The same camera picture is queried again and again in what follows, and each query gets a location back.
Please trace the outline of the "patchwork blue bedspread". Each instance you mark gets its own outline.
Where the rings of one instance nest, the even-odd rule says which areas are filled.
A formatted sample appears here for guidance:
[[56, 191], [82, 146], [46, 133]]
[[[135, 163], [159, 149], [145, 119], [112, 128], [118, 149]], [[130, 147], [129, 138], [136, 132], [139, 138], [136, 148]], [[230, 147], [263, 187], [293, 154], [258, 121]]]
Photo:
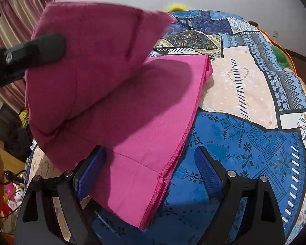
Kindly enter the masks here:
[[[194, 160], [195, 149], [203, 146], [242, 178], [268, 178], [281, 213], [284, 244], [290, 244], [306, 224], [305, 85], [281, 66], [263, 32], [241, 17], [200, 9], [169, 14], [176, 21], [150, 57], [207, 55], [212, 73], [148, 226], [130, 225], [91, 197], [93, 230], [103, 244], [199, 244], [219, 207], [208, 196]], [[245, 206], [242, 199], [229, 242], [237, 235]]]

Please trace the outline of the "striped red curtain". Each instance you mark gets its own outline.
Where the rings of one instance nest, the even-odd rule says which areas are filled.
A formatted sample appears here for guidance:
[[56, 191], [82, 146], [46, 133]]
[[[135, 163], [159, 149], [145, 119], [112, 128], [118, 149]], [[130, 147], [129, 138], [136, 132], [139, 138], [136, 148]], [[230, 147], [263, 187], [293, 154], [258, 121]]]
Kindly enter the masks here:
[[[30, 40], [47, 3], [54, 0], [0, 0], [0, 48]], [[25, 79], [0, 88], [0, 109], [9, 105], [16, 112], [25, 106]]]

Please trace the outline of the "white wall socket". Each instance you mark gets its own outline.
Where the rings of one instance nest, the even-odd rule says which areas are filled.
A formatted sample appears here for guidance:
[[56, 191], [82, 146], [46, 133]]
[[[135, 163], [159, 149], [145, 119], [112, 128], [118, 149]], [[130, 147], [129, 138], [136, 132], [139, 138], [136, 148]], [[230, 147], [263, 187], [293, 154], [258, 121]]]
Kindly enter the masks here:
[[275, 37], [275, 38], [278, 37], [278, 31], [276, 31], [276, 30], [273, 31], [273, 37]]

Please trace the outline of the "pink pants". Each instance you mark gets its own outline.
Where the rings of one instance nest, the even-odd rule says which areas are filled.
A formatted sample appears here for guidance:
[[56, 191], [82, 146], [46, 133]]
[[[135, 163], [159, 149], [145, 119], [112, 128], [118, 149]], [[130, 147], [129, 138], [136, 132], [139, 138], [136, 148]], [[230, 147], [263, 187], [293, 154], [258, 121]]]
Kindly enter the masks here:
[[145, 229], [176, 168], [211, 75], [207, 55], [150, 57], [176, 19], [116, 4], [55, 2], [32, 34], [60, 34], [65, 55], [26, 71], [33, 137], [60, 171], [106, 149], [91, 192]]

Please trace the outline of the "yellow foam tube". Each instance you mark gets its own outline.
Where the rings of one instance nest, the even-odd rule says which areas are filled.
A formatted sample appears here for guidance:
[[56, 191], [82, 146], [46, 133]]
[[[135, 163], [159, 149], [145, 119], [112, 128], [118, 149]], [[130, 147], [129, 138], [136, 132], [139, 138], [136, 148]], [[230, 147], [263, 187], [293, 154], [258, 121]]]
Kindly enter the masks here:
[[184, 12], [188, 10], [189, 8], [182, 4], [172, 4], [166, 9], [167, 12]]

